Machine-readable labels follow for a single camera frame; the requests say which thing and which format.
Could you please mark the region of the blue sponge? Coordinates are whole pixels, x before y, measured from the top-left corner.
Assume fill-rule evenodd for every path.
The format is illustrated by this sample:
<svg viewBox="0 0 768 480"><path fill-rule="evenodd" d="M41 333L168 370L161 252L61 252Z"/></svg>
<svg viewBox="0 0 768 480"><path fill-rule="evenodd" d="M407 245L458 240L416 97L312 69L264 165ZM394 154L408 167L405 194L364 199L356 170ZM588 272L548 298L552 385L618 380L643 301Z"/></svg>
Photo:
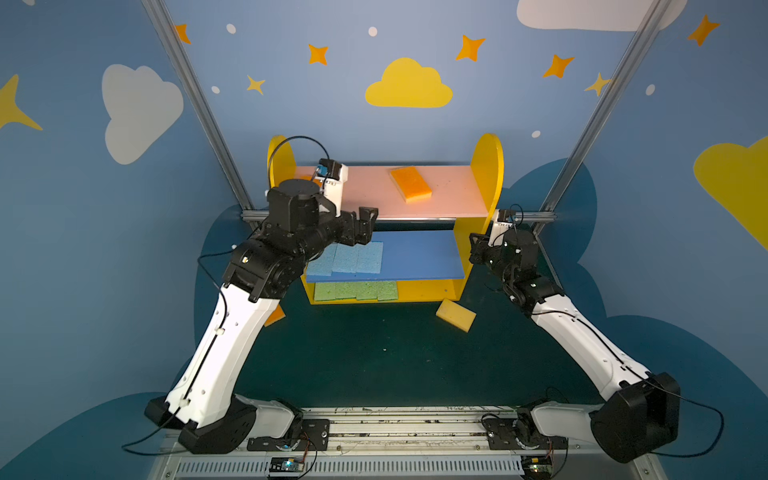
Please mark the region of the blue sponge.
<svg viewBox="0 0 768 480"><path fill-rule="evenodd" d="M354 274L357 272L359 249L356 246L337 244L332 263L333 273Z"/></svg>
<svg viewBox="0 0 768 480"><path fill-rule="evenodd" d="M357 260L355 272L360 274L377 275L381 272L384 244L370 242L366 245L356 245Z"/></svg>
<svg viewBox="0 0 768 480"><path fill-rule="evenodd" d="M326 247L323 253L308 263L306 274L308 277L330 277L333 274L333 265L336 256L337 245L335 243Z"/></svg>

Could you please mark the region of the green sponge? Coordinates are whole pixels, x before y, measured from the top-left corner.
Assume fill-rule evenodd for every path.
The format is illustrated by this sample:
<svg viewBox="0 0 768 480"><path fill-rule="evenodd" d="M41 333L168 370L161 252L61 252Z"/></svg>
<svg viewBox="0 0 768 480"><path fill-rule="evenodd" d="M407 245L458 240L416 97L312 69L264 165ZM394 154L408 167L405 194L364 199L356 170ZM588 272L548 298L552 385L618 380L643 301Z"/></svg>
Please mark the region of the green sponge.
<svg viewBox="0 0 768 480"><path fill-rule="evenodd" d="M377 301L379 297L379 291L379 282L357 282L355 287L355 296L358 301Z"/></svg>
<svg viewBox="0 0 768 480"><path fill-rule="evenodd" d="M317 283L314 289L315 302L334 301L337 298L337 284L333 282Z"/></svg>
<svg viewBox="0 0 768 480"><path fill-rule="evenodd" d="M355 300L357 298L357 282L338 282L335 284L334 296L336 300Z"/></svg>
<svg viewBox="0 0 768 480"><path fill-rule="evenodd" d="M399 291L396 281L382 281L376 283L377 300L380 302L397 301Z"/></svg>

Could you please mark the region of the orange sponge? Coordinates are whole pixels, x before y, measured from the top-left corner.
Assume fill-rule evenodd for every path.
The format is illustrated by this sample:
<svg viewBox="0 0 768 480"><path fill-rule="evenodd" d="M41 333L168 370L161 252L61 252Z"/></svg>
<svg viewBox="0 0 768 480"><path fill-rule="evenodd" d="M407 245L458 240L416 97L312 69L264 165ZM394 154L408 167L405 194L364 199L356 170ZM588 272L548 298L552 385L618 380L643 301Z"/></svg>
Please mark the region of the orange sponge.
<svg viewBox="0 0 768 480"><path fill-rule="evenodd" d="M432 197L431 187L415 166L392 169L389 176L406 204L429 200Z"/></svg>
<svg viewBox="0 0 768 480"><path fill-rule="evenodd" d="M476 313L454 301L444 299L436 311L436 316L463 332L468 333L476 318Z"/></svg>
<svg viewBox="0 0 768 480"><path fill-rule="evenodd" d="M267 320L264 323L265 327L268 327L280 320L282 320L285 317L284 310L282 309L281 305L277 305L276 309L269 315Z"/></svg>

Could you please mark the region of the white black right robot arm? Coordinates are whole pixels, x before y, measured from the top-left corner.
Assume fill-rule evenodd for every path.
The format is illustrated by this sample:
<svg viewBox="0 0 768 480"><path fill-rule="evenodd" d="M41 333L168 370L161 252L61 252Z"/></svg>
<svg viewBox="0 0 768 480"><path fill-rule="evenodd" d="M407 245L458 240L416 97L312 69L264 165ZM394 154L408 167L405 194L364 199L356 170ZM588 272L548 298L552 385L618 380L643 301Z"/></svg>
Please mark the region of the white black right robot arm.
<svg viewBox="0 0 768 480"><path fill-rule="evenodd" d="M503 223L494 234L470 234L469 244L470 263L488 267L500 279L510 301L558 342L603 399L596 405L544 401L525 408L513 427L521 446L562 437L596 444L611 459L629 463L677 439L676 380L651 373L624 353L539 273L539 247L531 232Z"/></svg>

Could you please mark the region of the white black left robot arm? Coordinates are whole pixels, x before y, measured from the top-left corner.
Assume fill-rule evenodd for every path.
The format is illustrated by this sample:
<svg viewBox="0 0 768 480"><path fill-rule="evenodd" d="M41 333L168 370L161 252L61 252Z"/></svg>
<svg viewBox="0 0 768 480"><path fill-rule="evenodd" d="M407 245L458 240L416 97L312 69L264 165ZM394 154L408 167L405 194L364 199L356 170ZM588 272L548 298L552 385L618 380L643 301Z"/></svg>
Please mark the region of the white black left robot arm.
<svg viewBox="0 0 768 480"><path fill-rule="evenodd" d="M268 215L232 252L209 325L178 383L151 400L145 415L159 428L176 429L192 454L227 454L249 437L294 445L302 412L280 401L235 394L251 348L307 264L332 244L365 245L377 209L343 211L319 185L289 179L267 193Z"/></svg>

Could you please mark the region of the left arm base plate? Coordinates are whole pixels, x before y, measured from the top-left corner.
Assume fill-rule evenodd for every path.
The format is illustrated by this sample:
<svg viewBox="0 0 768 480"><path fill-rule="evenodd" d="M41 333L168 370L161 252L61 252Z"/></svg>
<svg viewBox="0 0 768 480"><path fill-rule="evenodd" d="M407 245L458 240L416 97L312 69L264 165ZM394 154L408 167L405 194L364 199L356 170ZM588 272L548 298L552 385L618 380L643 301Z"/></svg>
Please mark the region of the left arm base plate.
<svg viewBox="0 0 768 480"><path fill-rule="evenodd" d="M286 451L304 449L326 451L330 435L328 419L303 419L292 425L280 438L251 437L247 440L248 451Z"/></svg>

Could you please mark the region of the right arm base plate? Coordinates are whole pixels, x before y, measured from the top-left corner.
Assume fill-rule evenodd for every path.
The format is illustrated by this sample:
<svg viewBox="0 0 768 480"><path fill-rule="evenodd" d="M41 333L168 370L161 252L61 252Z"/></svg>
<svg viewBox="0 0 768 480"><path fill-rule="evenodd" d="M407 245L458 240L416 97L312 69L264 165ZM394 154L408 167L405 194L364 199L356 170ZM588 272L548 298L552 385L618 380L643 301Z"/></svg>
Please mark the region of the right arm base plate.
<svg viewBox="0 0 768 480"><path fill-rule="evenodd" d="M484 414L480 424L491 450L564 450L568 446L564 437L541 434L529 415L505 418Z"/></svg>

